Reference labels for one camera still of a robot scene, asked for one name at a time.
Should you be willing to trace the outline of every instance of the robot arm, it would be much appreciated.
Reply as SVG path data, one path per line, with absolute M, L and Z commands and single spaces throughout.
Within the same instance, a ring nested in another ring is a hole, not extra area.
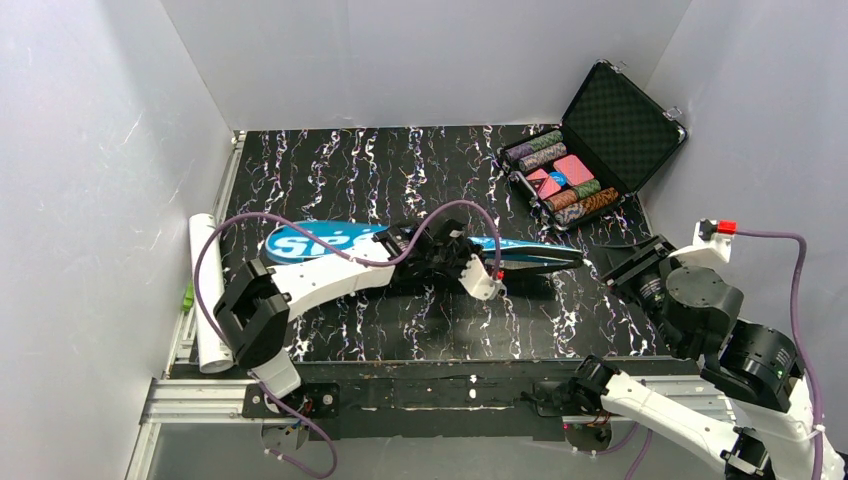
M 456 278 L 468 293 L 489 300 L 503 290 L 486 271 L 463 225 L 450 220 L 419 238 L 412 254 L 392 266 L 366 266 L 329 255 L 273 267 L 246 263 L 215 307 L 215 316 L 239 365 L 263 381 L 278 398 L 301 384 L 288 351 L 290 321 L 322 303 L 367 288 L 381 287 L 433 272 Z M 345 250 L 355 258 L 388 262 L 409 246 L 413 228 L 391 227 Z
M 804 364 L 787 336 L 738 319 L 742 292 L 710 268 L 726 263 L 735 230 L 701 221 L 693 246 L 663 237 L 600 249 L 595 264 L 619 298 L 638 305 L 675 358 L 700 361 L 701 377 L 736 400 L 754 428 L 714 422 L 590 357 L 569 384 L 595 408 L 629 417 L 687 448 L 727 478 L 805 479 L 814 435 L 822 435 L 822 478 L 842 479 L 845 464 L 813 426 Z

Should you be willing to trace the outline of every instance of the white panel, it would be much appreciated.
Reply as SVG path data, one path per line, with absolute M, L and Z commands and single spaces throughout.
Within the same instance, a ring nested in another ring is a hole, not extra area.
M 644 85 L 689 4 L 163 3 L 238 129 L 557 121 L 598 58 Z
M 4 2 L 0 470 L 122 478 L 230 134 L 155 0 Z
M 827 433 L 848 448 L 848 4 L 696 0 L 647 91 L 680 105 L 692 136 L 642 198 L 655 233 L 690 241 L 701 217 L 790 230 L 810 242 L 801 288 Z M 789 332 L 791 241 L 734 240 L 720 270 L 743 315 Z

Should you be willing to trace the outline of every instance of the white roll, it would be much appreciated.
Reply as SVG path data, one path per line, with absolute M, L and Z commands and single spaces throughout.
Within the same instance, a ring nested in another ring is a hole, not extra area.
M 188 219 L 188 238 L 191 246 L 191 271 L 197 266 L 200 250 L 212 231 L 215 230 L 215 219 L 207 213 L 199 213 Z M 195 289 L 203 295 L 203 303 L 212 313 L 212 309 L 221 295 L 224 294 L 224 270 L 221 267 L 221 247 L 218 239 L 209 246 L 200 267 L 200 278 L 195 282 Z M 197 325 L 197 354 L 200 362 L 200 373 L 223 372 L 233 366 L 233 352 L 218 338 L 218 334 L 209 325 L 203 312 L 195 304 L 194 321 Z

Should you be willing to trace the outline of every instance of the red connector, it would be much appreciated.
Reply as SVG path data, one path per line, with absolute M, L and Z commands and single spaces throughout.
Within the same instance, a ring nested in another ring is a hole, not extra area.
M 719 220 L 716 231 L 725 235 L 736 235 L 736 222 L 731 222 L 730 220 Z

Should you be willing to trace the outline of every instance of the marble pattern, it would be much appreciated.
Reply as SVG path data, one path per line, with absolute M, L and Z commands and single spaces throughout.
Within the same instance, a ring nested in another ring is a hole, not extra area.
M 571 245 L 649 236 L 636 199 L 579 230 L 558 234 L 533 217 L 493 161 L 497 149 L 543 125 L 249 132 L 228 215 L 388 224 L 423 218 L 454 199 L 476 201 L 507 238 Z M 457 211 L 473 234 L 481 219 Z M 222 242 L 230 277 L 276 227 L 251 222 Z M 289 351 L 301 361 L 563 358 L 665 354 L 655 332 L 606 292 L 591 264 L 513 282 L 490 302 L 442 285 L 389 287 L 339 299 L 293 320 Z

